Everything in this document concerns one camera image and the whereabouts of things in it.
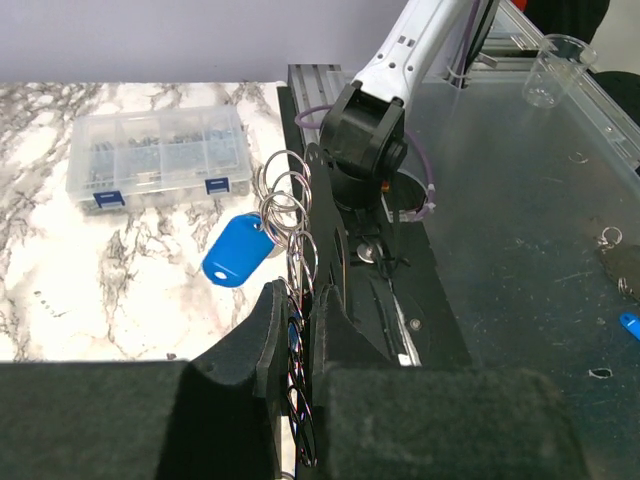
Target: blue plastic piece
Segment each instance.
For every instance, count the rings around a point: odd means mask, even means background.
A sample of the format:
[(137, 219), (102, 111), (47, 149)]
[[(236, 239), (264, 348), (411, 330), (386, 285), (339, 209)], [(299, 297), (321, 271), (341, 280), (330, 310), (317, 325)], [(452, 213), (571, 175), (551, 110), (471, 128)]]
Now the blue plastic piece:
[(629, 330), (629, 333), (640, 340), (640, 318), (633, 313), (623, 313), (620, 315), (620, 323), (624, 328)]
[(231, 219), (202, 261), (202, 271), (214, 285), (241, 286), (273, 250), (256, 214)]
[(114, 206), (115, 204), (124, 207), (124, 198), (122, 198), (122, 194), (119, 190), (114, 190), (113, 192), (94, 193), (93, 198), (96, 199), (96, 203), (100, 208)]
[(209, 178), (204, 181), (204, 186), (207, 189), (207, 195), (218, 192), (229, 193), (229, 179), (224, 178)]

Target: clear plastic organizer box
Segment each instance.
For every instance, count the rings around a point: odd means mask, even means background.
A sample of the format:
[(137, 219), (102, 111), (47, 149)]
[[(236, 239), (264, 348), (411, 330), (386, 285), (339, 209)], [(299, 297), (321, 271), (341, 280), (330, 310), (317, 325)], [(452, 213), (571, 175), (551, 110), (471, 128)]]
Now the clear plastic organizer box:
[(73, 125), (67, 193), (88, 211), (248, 195), (251, 176), (233, 106), (95, 115)]

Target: marble surface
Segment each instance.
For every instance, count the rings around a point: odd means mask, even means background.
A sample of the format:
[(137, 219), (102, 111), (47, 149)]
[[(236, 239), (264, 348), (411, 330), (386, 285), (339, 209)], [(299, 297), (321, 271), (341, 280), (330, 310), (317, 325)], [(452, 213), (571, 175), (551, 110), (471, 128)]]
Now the marble surface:
[(220, 104), (237, 106), (254, 167), (284, 148), (276, 84), (0, 85), (0, 361), (192, 359), (284, 274), (284, 255), (233, 290), (200, 271), (253, 191), (101, 216), (66, 194), (77, 117)]

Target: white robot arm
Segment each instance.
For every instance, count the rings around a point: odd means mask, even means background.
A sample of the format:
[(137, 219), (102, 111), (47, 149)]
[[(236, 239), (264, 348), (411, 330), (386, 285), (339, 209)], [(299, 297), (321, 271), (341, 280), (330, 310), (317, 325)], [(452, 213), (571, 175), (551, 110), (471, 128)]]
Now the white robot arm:
[(446, 75), (464, 63), (489, 0), (409, 0), (380, 50), (356, 76), (362, 91), (410, 104), (427, 72)]
[(427, 73), (465, 73), (498, 0), (409, 0), (372, 60), (324, 117), (320, 147), (332, 159), (334, 199), (369, 208), (406, 156), (404, 118)]

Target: blue key tag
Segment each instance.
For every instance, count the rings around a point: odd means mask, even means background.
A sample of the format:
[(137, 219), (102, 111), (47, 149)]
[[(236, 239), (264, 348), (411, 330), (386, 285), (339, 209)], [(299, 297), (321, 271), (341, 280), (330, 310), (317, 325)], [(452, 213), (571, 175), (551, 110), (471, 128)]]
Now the blue key tag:
[(241, 286), (271, 253), (275, 245), (261, 225), (255, 213), (227, 224), (202, 261), (202, 271), (214, 285)]
[(623, 313), (620, 315), (620, 323), (629, 333), (640, 340), (640, 318), (633, 313)]

